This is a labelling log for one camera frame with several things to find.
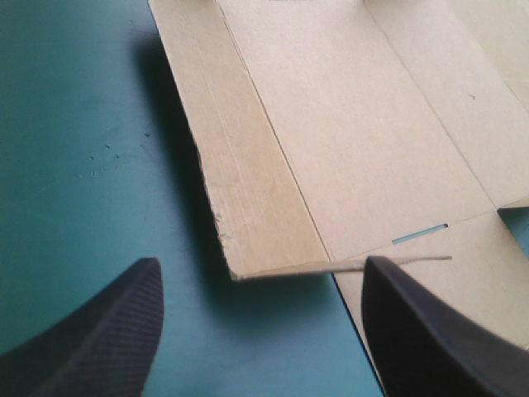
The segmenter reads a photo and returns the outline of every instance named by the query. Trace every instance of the teal floor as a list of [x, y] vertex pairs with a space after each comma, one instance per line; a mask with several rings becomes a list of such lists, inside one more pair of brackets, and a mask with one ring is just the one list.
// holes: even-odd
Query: teal floor
[[234, 284], [146, 0], [0, 2], [0, 352], [142, 256], [145, 396], [380, 396], [332, 279]]

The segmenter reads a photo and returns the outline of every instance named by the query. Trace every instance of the cardboard panel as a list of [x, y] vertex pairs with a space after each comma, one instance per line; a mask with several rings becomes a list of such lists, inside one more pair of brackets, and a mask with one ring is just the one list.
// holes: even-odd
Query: cardboard panel
[[493, 209], [361, 1], [220, 5], [332, 260]]
[[449, 3], [508, 87], [529, 109], [529, 1], [449, 0]]
[[214, 1], [152, 0], [234, 278], [327, 256]]
[[[462, 314], [520, 347], [529, 346], [529, 260], [496, 213], [461, 222], [370, 255], [439, 256], [451, 261], [415, 261], [403, 269]], [[362, 273], [336, 280], [361, 330]]]
[[[495, 36], [494, 43], [486, 43], [494, 54], [514, 55], [498, 55], [500, 73], [445, 0], [365, 1], [469, 167], [496, 207], [501, 207], [529, 192], [529, 114], [502, 78], [512, 74], [509, 81], [520, 94], [529, 87], [529, 18], [520, 10], [515, 27], [503, 31], [505, 14], [513, 13], [514, 2], [457, 3], [461, 13], [472, 10], [472, 17], [465, 14], [469, 20], [474, 10], [490, 14], [490, 19], [498, 11], [494, 22], [479, 31], [490, 31], [487, 37], [503, 33]], [[502, 22], [496, 22], [497, 15]], [[521, 20], [526, 21], [525, 34], [518, 38]], [[511, 40], [504, 41], [505, 36]]]

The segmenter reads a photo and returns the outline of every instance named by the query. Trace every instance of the cardboard box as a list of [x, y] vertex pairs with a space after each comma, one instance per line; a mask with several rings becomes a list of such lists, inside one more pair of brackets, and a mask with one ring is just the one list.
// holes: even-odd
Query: cardboard box
[[[234, 280], [412, 258], [529, 345], [529, 262], [497, 214], [529, 205], [527, 0], [150, 5]], [[361, 277], [336, 276], [357, 325]]]

